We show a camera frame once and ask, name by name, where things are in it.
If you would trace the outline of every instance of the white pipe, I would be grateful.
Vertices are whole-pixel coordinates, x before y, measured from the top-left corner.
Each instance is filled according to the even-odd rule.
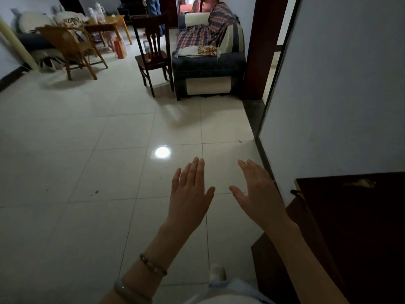
[[[0,31],[3,33],[4,37],[10,42],[10,44],[17,50],[21,55],[23,60],[31,67],[33,71],[38,71],[39,67],[30,53],[25,49],[21,41],[14,34],[13,30],[8,26],[8,24],[0,16]]]

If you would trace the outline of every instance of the hand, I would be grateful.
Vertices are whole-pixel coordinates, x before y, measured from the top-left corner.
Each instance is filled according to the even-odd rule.
[[[195,157],[183,172],[178,168],[172,180],[169,214],[165,224],[185,239],[201,224],[214,197],[214,187],[210,187],[205,194],[204,164],[204,159],[198,161]]]
[[[289,222],[284,203],[281,200],[268,172],[252,160],[238,160],[247,183],[248,196],[230,186],[233,196],[246,214],[271,238],[275,232]]]

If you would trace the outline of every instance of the shopping bag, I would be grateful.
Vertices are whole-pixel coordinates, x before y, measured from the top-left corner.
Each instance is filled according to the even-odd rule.
[[[119,59],[125,59],[126,58],[126,46],[124,43],[124,40],[122,37],[118,38],[116,37],[114,40],[114,48],[115,48],[115,53],[117,54]]]

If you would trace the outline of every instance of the shoe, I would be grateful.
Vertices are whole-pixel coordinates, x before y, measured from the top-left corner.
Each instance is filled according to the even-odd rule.
[[[210,266],[209,271],[209,281],[226,281],[225,268],[217,263]]]

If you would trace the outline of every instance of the plaid blanket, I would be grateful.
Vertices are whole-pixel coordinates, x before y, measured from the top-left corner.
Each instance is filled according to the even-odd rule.
[[[176,51],[190,46],[219,47],[228,26],[236,23],[240,23],[239,19],[232,14],[228,6],[224,2],[217,3],[209,15],[208,25],[193,25],[180,31]]]

